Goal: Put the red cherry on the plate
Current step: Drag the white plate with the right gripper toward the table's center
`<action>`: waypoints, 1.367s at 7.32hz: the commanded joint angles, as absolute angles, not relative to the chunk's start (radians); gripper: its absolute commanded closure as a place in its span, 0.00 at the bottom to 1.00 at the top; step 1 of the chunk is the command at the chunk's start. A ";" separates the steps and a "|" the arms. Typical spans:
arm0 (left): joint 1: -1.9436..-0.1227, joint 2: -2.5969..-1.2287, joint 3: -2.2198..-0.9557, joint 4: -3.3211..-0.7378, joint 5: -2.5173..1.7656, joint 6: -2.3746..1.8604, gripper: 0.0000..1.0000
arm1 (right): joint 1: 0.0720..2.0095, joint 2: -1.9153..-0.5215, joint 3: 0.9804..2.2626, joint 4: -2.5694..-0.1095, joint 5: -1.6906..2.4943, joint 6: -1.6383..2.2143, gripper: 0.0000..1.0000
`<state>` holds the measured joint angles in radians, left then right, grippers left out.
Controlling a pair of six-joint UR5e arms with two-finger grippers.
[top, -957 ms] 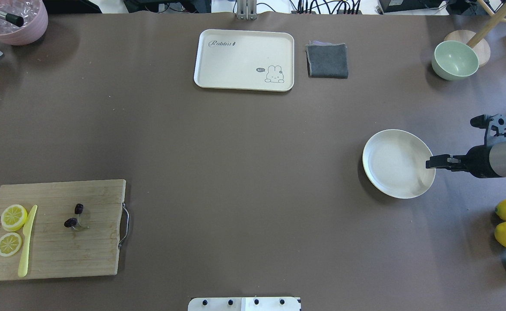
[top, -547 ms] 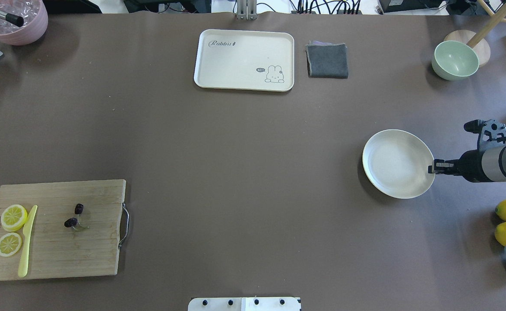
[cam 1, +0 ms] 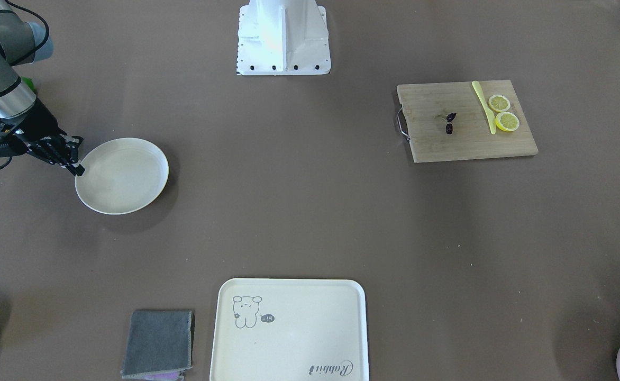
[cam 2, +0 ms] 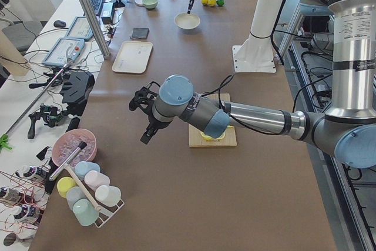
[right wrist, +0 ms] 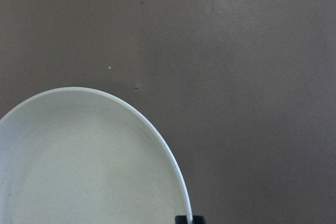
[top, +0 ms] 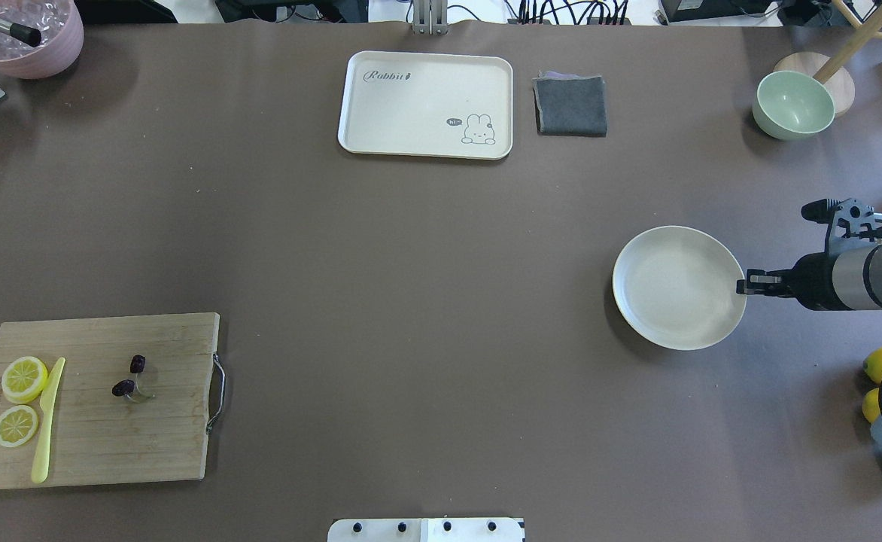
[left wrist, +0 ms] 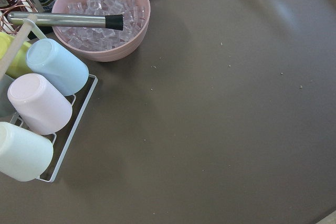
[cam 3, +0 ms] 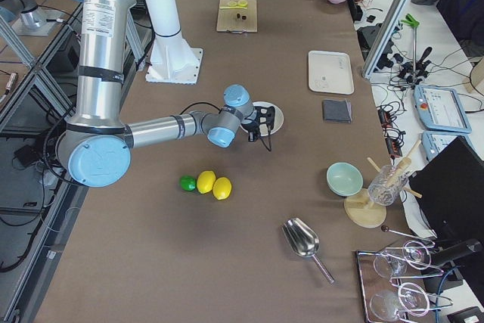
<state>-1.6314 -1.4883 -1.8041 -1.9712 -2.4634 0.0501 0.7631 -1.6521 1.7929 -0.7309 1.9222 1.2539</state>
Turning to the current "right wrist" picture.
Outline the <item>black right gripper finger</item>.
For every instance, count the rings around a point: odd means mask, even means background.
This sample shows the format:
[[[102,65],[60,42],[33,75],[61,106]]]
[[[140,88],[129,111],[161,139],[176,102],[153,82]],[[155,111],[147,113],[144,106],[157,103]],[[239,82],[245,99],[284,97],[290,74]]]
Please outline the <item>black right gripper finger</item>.
[[[188,221],[187,216],[176,216],[175,224],[206,224],[204,216],[193,216],[191,221]]]

